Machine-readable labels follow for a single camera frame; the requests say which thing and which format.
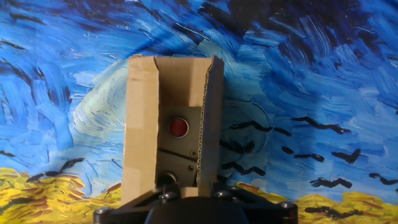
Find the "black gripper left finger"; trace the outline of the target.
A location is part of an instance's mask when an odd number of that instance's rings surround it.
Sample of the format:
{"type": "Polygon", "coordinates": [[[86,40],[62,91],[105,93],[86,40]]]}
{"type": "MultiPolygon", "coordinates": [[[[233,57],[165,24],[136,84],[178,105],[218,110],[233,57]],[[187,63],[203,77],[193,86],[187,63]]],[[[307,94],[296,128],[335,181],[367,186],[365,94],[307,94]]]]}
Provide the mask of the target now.
{"type": "Polygon", "coordinates": [[[167,202],[180,200],[178,183],[150,190],[117,209],[101,207],[94,211],[95,224],[140,224],[145,223],[153,209],[167,202]]]}

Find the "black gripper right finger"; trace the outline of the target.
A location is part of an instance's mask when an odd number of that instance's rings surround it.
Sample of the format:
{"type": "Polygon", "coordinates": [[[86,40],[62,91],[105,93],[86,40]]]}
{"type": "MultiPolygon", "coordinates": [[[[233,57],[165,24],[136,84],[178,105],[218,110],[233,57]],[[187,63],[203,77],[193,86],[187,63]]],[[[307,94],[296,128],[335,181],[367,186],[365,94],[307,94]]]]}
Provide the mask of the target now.
{"type": "Polygon", "coordinates": [[[246,223],[298,224],[298,206],[291,201],[273,203],[247,189],[213,183],[213,199],[223,202],[231,215],[244,218],[246,223]]]}

